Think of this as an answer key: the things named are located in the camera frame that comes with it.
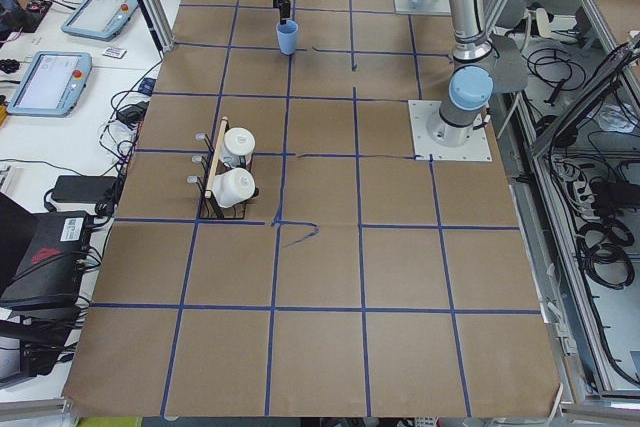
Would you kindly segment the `far teach pendant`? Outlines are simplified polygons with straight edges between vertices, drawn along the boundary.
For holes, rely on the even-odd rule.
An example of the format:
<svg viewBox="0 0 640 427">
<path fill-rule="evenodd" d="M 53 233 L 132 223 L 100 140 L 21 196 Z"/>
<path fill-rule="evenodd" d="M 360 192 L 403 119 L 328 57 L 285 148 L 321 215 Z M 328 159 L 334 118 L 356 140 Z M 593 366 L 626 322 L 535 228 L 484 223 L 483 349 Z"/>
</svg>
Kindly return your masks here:
<svg viewBox="0 0 640 427">
<path fill-rule="evenodd" d="M 69 35 L 108 41 L 138 8 L 137 0 L 84 0 L 61 26 Z"/>
</svg>

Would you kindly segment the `black computer box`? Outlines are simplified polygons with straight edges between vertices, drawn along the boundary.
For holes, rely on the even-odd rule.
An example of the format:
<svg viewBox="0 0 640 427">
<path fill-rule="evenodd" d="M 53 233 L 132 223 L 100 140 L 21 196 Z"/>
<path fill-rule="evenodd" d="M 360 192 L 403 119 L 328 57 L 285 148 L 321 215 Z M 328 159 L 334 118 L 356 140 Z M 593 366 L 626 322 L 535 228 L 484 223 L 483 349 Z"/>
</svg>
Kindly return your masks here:
<svg viewBox="0 0 640 427">
<path fill-rule="evenodd" d="M 31 213 L 1 196 L 1 306 L 14 311 L 70 307 L 89 253 L 85 211 Z"/>
</svg>

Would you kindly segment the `near teach pendant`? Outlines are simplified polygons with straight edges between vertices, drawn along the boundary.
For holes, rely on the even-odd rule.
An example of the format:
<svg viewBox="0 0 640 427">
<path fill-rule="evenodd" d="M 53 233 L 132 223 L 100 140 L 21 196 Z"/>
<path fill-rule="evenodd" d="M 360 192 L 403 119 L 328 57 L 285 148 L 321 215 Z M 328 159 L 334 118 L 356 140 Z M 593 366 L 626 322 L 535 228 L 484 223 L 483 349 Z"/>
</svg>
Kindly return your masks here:
<svg viewBox="0 0 640 427">
<path fill-rule="evenodd" d="M 64 117 L 76 106 L 92 70 L 86 52 L 39 51 L 9 102 L 10 115 Z"/>
</svg>

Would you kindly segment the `white ceramic mug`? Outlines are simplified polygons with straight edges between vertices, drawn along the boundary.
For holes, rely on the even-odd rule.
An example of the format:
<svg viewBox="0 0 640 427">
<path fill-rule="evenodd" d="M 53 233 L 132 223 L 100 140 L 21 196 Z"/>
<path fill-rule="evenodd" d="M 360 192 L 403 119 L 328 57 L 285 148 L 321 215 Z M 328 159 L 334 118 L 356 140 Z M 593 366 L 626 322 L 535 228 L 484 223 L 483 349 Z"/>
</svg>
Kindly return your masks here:
<svg viewBox="0 0 640 427">
<path fill-rule="evenodd" d="M 234 168 L 216 175 L 213 196 L 221 208 L 230 208 L 259 194 L 253 175 L 244 168 Z"/>
<path fill-rule="evenodd" d="M 224 134 L 220 160 L 229 168 L 246 167 L 251 162 L 255 145 L 255 138 L 249 130 L 231 128 Z"/>
</svg>

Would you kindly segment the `teach pendant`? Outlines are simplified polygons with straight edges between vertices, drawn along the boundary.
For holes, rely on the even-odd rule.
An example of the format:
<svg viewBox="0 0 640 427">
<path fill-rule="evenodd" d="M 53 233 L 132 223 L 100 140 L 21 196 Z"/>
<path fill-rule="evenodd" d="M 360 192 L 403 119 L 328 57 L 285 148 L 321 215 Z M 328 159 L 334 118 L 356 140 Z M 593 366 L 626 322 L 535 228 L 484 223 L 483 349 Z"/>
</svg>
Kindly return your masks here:
<svg viewBox="0 0 640 427">
<path fill-rule="evenodd" d="M 108 41 L 138 8 L 137 0 L 84 0 L 61 26 L 69 35 Z"/>
<path fill-rule="evenodd" d="M 86 52 L 39 51 L 9 102 L 10 115 L 64 117 L 76 106 L 92 70 Z"/>
</svg>

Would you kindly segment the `black power adapter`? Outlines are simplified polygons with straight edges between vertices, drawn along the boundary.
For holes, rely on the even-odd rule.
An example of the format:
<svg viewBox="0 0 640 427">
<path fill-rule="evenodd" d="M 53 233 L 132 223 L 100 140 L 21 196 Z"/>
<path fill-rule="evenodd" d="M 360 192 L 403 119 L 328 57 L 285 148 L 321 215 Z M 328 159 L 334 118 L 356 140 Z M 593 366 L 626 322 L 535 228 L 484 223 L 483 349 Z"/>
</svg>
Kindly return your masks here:
<svg viewBox="0 0 640 427">
<path fill-rule="evenodd" d="M 51 193 L 56 203 L 98 203 L 114 193 L 113 176 L 59 176 Z"/>
</svg>

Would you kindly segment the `light blue plastic cup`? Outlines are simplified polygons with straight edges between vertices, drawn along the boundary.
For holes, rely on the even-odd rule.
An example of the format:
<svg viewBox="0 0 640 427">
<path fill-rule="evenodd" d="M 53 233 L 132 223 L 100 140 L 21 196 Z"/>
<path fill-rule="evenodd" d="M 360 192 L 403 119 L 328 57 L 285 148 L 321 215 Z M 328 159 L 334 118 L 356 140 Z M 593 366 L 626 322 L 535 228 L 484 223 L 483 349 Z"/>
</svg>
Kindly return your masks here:
<svg viewBox="0 0 640 427">
<path fill-rule="evenodd" d="M 282 54 L 293 55 L 296 52 L 298 33 L 299 26 L 291 19 L 286 19 L 283 23 L 276 25 L 276 38 Z"/>
</svg>

